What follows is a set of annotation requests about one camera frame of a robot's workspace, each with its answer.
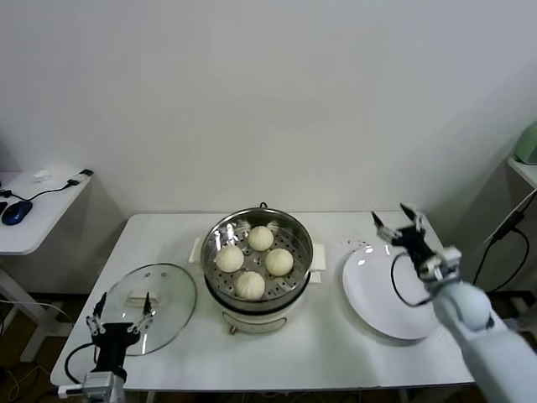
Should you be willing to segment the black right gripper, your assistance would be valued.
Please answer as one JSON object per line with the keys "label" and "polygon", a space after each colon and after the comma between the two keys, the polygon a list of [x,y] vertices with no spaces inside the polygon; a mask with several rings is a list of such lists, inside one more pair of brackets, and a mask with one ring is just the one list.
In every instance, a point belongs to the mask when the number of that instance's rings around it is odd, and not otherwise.
{"label": "black right gripper", "polygon": [[414,226],[394,230],[386,227],[379,216],[375,212],[371,212],[373,224],[376,228],[378,237],[384,242],[392,242],[393,246],[404,248],[414,265],[415,271],[420,273],[425,267],[426,262],[435,256],[435,252],[425,241],[425,229],[423,228],[422,215],[403,203],[400,203],[399,205],[404,215]]}

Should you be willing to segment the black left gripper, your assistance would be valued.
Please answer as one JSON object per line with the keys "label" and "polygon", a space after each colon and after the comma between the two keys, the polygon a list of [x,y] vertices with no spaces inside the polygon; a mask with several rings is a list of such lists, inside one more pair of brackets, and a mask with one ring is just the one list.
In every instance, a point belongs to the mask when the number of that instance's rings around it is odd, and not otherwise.
{"label": "black left gripper", "polygon": [[111,372],[125,374],[123,367],[127,350],[138,342],[138,333],[147,329],[153,321],[154,309],[150,294],[147,292],[143,304],[142,316],[133,324],[129,322],[106,323],[102,325],[102,313],[106,304],[107,293],[93,308],[90,316],[86,317],[86,325],[91,334],[93,344],[98,347],[96,366],[93,372]]}

